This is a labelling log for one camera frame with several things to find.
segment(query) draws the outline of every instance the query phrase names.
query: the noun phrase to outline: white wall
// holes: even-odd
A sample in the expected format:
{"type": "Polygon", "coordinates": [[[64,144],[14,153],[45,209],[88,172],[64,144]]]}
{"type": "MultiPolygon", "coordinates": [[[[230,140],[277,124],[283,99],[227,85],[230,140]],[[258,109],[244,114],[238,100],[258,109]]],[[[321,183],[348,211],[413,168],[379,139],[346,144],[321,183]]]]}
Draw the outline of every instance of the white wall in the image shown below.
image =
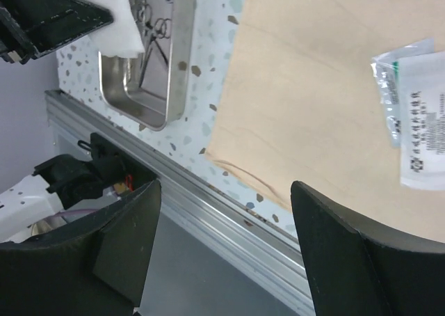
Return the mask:
{"type": "Polygon", "coordinates": [[[53,157],[44,91],[57,87],[55,54],[26,65],[0,58],[0,193],[53,157]]]}

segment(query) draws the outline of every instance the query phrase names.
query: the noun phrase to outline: white package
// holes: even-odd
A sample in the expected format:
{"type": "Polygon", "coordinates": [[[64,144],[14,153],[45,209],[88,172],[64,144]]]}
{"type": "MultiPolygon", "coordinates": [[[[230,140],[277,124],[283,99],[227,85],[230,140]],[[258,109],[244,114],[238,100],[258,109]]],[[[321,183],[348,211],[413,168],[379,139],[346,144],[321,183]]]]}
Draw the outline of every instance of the white package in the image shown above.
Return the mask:
{"type": "Polygon", "coordinates": [[[137,58],[144,52],[144,45],[129,0],[87,0],[107,8],[114,22],[89,34],[103,56],[137,58]]]}
{"type": "Polygon", "coordinates": [[[398,61],[400,182],[445,190],[445,52],[398,61]]]}
{"type": "Polygon", "coordinates": [[[391,144],[399,147],[401,144],[401,120],[398,91],[396,85],[396,61],[401,57],[416,56],[434,52],[434,40],[428,38],[411,45],[404,46],[372,58],[371,67],[380,92],[381,103],[385,112],[385,120],[391,144]]]}

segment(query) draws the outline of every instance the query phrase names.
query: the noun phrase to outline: beige cloth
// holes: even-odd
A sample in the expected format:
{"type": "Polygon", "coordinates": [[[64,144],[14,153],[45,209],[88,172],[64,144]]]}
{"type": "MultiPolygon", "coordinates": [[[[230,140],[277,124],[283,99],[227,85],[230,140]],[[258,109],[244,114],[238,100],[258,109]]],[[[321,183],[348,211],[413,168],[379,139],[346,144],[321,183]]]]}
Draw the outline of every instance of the beige cloth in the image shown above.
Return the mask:
{"type": "Polygon", "coordinates": [[[433,37],[444,0],[246,0],[207,157],[290,210],[302,180],[445,242],[445,192],[400,185],[371,57],[433,37]]]}

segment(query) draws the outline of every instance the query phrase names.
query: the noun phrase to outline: metal tray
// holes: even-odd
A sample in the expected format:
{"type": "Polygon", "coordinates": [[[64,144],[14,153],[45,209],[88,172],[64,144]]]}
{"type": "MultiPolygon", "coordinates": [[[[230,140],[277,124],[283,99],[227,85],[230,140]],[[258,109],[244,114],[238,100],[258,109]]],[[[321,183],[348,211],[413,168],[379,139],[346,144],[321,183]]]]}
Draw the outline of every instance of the metal tray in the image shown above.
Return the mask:
{"type": "Polygon", "coordinates": [[[155,131],[181,118],[186,104],[195,2],[130,0],[144,43],[149,45],[153,29],[156,42],[137,59],[99,55],[100,89],[111,108],[155,131]]]}

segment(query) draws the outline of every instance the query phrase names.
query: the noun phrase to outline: terrazzo tabletop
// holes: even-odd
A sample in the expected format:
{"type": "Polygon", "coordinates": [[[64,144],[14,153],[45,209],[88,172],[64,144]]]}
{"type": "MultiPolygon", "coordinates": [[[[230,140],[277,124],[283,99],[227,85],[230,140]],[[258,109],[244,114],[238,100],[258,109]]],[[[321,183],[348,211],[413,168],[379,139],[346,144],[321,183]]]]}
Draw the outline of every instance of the terrazzo tabletop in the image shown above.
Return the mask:
{"type": "Polygon", "coordinates": [[[139,125],[105,104],[99,91],[97,49],[88,37],[57,51],[60,88],[230,198],[296,237],[290,212],[257,194],[228,172],[206,160],[203,155],[218,111],[242,8],[243,0],[197,0],[186,110],[180,120],[170,123],[160,132],[153,132],[139,125]]]}

